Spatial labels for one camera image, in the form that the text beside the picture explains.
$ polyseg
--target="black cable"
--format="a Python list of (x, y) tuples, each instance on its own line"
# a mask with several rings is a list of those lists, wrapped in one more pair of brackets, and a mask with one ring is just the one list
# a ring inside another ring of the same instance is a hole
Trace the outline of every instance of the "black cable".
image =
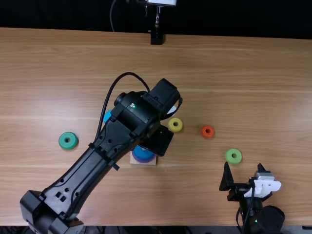
[(110, 23), (111, 23), (111, 28), (112, 28), (112, 31), (113, 31), (113, 32), (114, 32), (115, 30), (114, 30), (114, 26), (113, 26), (112, 12), (113, 12), (113, 7), (114, 7), (116, 1), (117, 1), (117, 0), (113, 0), (112, 5), (111, 5), (111, 8), (109, 9), (109, 21), (110, 21)]
[(102, 129), (102, 123), (103, 123), (103, 120), (104, 120), (104, 116), (105, 116), (105, 111), (106, 111), (106, 107), (107, 107), (107, 104), (108, 104), (108, 100), (109, 100), (109, 97), (111, 96), (112, 94), (112, 91), (115, 87), (115, 85), (117, 84), (117, 82), (125, 77), (125, 76), (128, 76), (128, 75), (131, 75), (131, 76), (134, 76), (135, 78), (137, 78), (139, 81), (142, 82), (142, 84), (145, 86), (145, 88), (147, 89), (147, 91), (149, 92), (150, 91), (150, 88), (148, 87), (148, 85), (145, 83), (145, 81), (139, 77), (137, 74), (133, 73), (133, 72), (125, 72), (123, 74), (121, 74), (119, 77), (117, 77), (115, 79), (115, 81), (113, 82), (113, 84), (111, 85), (110, 89), (108, 90), (108, 93), (106, 95), (106, 98), (105, 98), (105, 101), (104, 101), (104, 105), (103, 105), (103, 108), (102, 108), (102, 113), (101, 113), (101, 117), (99, 118), (99, 123), (98, 123), (98, 127), (97, 127), (97, 134), (96, 134), (96, 138), (98, 138), (99, 134), (101, 133), (101, 129)]
[(186, 230), (189, 232), (189, 234), (193, 234), (191, 229), (188, 226), (185, 226)]
[(238, 228), (239, 232), (241, 233), (242, 232), (242, 228), (240, 227), (240, 225), (238, 223), (239, 213), (240, 213), (240, 207), (238, 208), (237, 213), (236, 213), (236, 223), (237, 223), (237, 228)]
[(252, 209), (253, 201), (254, 201), (254, 185), (252, 187), (252, 197), (250, 199), (250, 204), (249, 204), (248, 211), (246, 213), (246, 218), (245, 218), (245, 221), (244, 221), (244, 224), (243, 224), (242, 234), (244, 234), (244, 232), (245, 232), (246, 223), (249, 220), (249, 213), (250, 213), (250, 210)]

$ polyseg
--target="wooden block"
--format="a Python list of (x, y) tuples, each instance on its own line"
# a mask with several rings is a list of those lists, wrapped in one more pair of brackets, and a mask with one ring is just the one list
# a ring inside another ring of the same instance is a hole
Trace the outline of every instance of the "wooden block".
[(141, 164), (141, 165), (152, 165), (156, 166), (157, 163), (157, 157), (154, 157), (154, 159), (150, 162), (138, 162), (132, 155), (132, 151), (130, 152), (130, 164)]

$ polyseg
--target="red ring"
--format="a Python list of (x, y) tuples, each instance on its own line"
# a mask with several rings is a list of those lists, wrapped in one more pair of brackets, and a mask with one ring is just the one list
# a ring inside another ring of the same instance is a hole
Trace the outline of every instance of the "red ring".
[(215, 135), (215, 129), (210, 125), (206, 125), (201, 129), (201, 134), (204, 138), (213, 138)]

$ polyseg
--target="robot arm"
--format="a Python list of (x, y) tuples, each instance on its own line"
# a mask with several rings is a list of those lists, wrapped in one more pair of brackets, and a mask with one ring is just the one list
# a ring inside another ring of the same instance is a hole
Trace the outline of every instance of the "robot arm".
[(241, 213), (243, 227), (238, 226), (242, 234), (280, 234), (285, 219), (284, 213), (277, 207), (262, 207), (262, 202), (280, 189), (281, 183), (275, 181), (274, 175), (266, 171), (261, 163), (254, 177), (248, 183), (234, 183), (228, 162), (224, 164), (220, 191), (229, 191), (228, 201), (239, 202), (236, 215)]
[(99, 136), (56, 182), (42, 192), (28, 191), (20, 200), (24, 220), (40, 234), (76, 234), (76, 218), (85, 200), (117, 162), (138, 144), (162, 156), (173, 137), (160, 121), (182, 98), (162, 79), (150, 92), (120, 94)]

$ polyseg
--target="wooden table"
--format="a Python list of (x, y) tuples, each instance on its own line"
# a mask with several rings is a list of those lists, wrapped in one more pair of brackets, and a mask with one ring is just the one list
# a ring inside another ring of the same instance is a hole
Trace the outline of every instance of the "wooden table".
[[(247, 182), (262, 163), (282, 183), (264, 205), (286, 225), (312, 220), (312, 41), (0, 29), (0, 225), (26, 224), (20, 198), (58, 179), (94, 139), (109, 86), (133, 71), (153, 87), (166, 78), (184, 102), (183, 121), (155, 167), (119, 161), (87, 199), (86, 225), (235, 225), (238, 203), (218, 190), (229, 148)], [(113, 91), (142, 90), (132, 77)], [(204, 139), (203, 125), (215, 127)], [(66, 152), (58, 138), (79, 137)]]

